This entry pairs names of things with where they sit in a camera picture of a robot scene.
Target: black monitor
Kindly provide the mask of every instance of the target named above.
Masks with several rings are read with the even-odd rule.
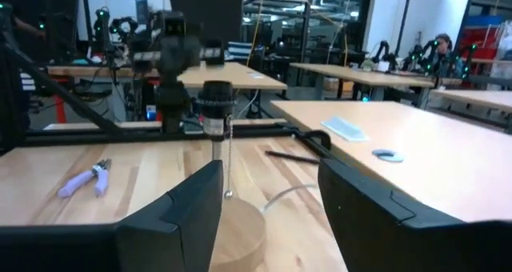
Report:
[[[150,16],[147,0],[135,0],[135,7],[137,10],[137,23],[139,25],[146,25]]]

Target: person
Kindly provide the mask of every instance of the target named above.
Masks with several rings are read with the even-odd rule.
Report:
[[[459,58],[455,61],[455,64],[452,66],[452,75],[448,75],[448,59],[452,56],[453,44],[448,34],[443,33],[436,36],[436,41],[438,42],[438,48],[436,49],[436,53],[432,60],[434,64],[433,71],[438,73],[440,77],[461,77],[462,76],[462,60]]]

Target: concrete floor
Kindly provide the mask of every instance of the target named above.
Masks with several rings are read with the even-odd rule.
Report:
[[[190,90],[190,95],[195,96],[197,95],[198,90]],[[270,113],[274,118],[280,118],[281,115],[279,112],[273,110],[270,107],[270,101],[272,100],[281,100],[276,93],[279,91],[264,91],[262,93],[262,108]],[[293,100],[314,100],[314,88],[309,87],[290,87],[287,92],[287,96],[290,99]],[[335,92],[328,92],[324,91],[324,97],[334,97]],[[349,98],[350,95],[346,94],[342,96],[343,98]],[[120,109],[118,107],[119,105],[119,97],[116,92],[113,92],[113,94],[105,100],[99,100],[96,102],[89,103],[89,105],[93,108],[93,110],[97,111],[100,114],[104,114],[105,118],[108,118],[110,120],[114,120],[114,113],[112,112],[115,109]],[[43,129],[45,126],[56,123],[57,122],[57,113],[54,106],[54,100],[53,99],[44,99],[42,100],[45,106],[42,108],[41,112],[39,114],[32,114],[30,116],[31,119],[31,128],[33,130],[40,130]],[[240,110],[247,106],[249,103],[249,100],[239,94],[238,96],[238,105],[234,110],[235,116],[240,114]],[[436,114],[444,114],[442,112],[434,111],[433,108],[437,107],[447,107],[449,105],[448,102],[444,102],[442,99],[439,98],[432,98],[429,100],[429,105],[427,107],[427,110],[432,111]],[[487,111],[485,107],[478,107],[478,106],[472,106],[470,110],[466,109],[465,103],[452,103],[452,110],[456,110],[457,112],[465,113],[465,114],[471,114],[476,115],[479,117],[492,119],[496,122],[505,122],[504,116],[500,113],[500,111],[492,111],[491,114],[488,116]],[[65,104],[65,112],[67,121],[70,123],[76,123],[76,122],[87,122],[86,119],[80,117],[78,114],[76,114],[67,104]],[[460,118],[453,116],[452,114],[444,114],[445,116],[448,116],[450,118],[457,118],[460,121],[469,122],[471,124],[484,126],[493,130],[501,130],[495,126],[489,126],[486,124],[483,124],[481,122],[475,122],[471,121],[465,118]],[[242,113],[241,118],[244,118],[246,116],[246,110]]]

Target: robot workstation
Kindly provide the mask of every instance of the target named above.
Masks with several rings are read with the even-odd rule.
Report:
[[[510,270],[510,224],[422,204],[347,165],[324,130],[239,119],[243,90],[257,99],[282,84],[225,62],[226,44],[186,14],[148,12],[136,32],[132,18],[98,9],[88,34],[100,62],[73,66],[58,16],[47,11],[42,27],[66,52],[41,65],[19,49],[13,12],[0,3],[1,271]],[[82,89],[74,78],[91,71],[86,88],[96,77],[112,88]],[[123,121],[91,106],[98,94],[122,94]],[[141,108],[147,94],[153,110]],[[31,129],[27,95],[84,123]]]

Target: wooden table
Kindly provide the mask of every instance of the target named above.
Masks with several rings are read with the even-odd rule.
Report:
[[[363,70],[354,70],[348,67],[325,64],[309,64],[309,63],[291,63],[293,67],[313,71],[326,76],[340,78],[341,80],[352,81],[355,83],[353,93],[357,97],[357,85],[366,85],[372,88],[370,94],[371,100],[381,101],[384,99],[384,90],[387,87],[421,87],[422,92],[420,99],[426,100],[428,90],[434,87],[430,81],[423,78],[413,78],[407,76],[398,76],[392,74],[384,74],[377,72],[365,72]],[[323,80],[316,82],[316,99],[322,98]]]
[[[265,155],[265,150],[276,150],[315,158],[292,138],[235,139],[233,144],[235,197],[257,208],[285,189],[317,182],[317,166]],[[227,159],[228,149],[223,151]],[[66,179],[101,158],[112,159],[103,198],[94,196],[93,183],[69,201],[56,198]],[[0,158],[0,226],[117,221],[179,184],[210,158],[209,141],[17,148]],[[287,194],[263,216],[266,254],[257,272],[346,271],[319,190]]]
[[[98,71],[98,67],[92,66],[49,66],[48,74],[51,76],[75,76],[92,77]],[[117,71],[120,78],[134,76],[131,68],[121,68]],[[147,77],[158,77],[158,72],[153,70]],[[97,77],[110,79],[110,72],[107,68],[100,69]],[[223,80],[233,83],[235,89],[257,89],[257,90],[284,90],[286,84],[261,74],[249,67],[236,62],[227,62],[221,68],[206,68],[203,62],[201,67],[190,68],[178,77],[187,88],[202,88],[207,80]]]
[[[366,175],[466,222],[512,219],[512,137],[396,102],[272,102],[304,130],[325,130],[333,152]],[[338,116],[367,142],[348,142],[321,122]],[[379,160],[390,149],[401,163]]]
[[[96,74],[95,82],[107,82],[112,83],[110,72],[107,68],[99,68],[93,66],[49,66],[48,74],[53,77],[62,76],[75,76],[81,78],[93,78]],[[122,83],[132,83],[134,72],[131,68],[121,68],[117,72],[118,80]],[[158,77],[156,70],[153,70],[148,77]],[[243,66],[236,62],[227,62],[224,67],[221,68],[206,68],[203,62],[201,67],[190,68],[187,72],[178,77],[179,80],[183,81],[183,84],[187,88],[202,88],[205,81],[208,80],[222,80],[229,81],[233,84],[235,89],[249,89],[249,90],[285,90],[286,84],[281,83],[275,79],[272,79],[264,74],[261,74],[249,67]],[[132,87],[137,93],[141,93],[141,87]],[[112,83],[112,93],[109,96],[110,108],[114,113],[114,118],[121,122],[131,120],[126,115],[124,89],[114,86]],[[64,114],[64,108],[60,100],[56,100],[58,109],[58,119],[60,123],[66,123],[66,116]],[[261,115],[261,107],[259,97],[253,104],[257,108],[257,116]]]
[[[236,119],[233,124],[274,124],[284,123],[285,119]],[[162,123],[160,121],[133,121],[133,122],[120,122],[115,123],[121,128],[160,128]],[[84,129],[98,129],[96,124],[90,122],[84,123],[54,123],[49,124],[44,130],[84,130]]]
[[[512,65],[512,61],[511,60],[480,59],[480,58],[472,58],[471,59],[471,63]]]
[[[512,91],[433,90],[431,93],[450,100],[512,113]],[[508,121],[505,132],[512,134],[512,119]]]

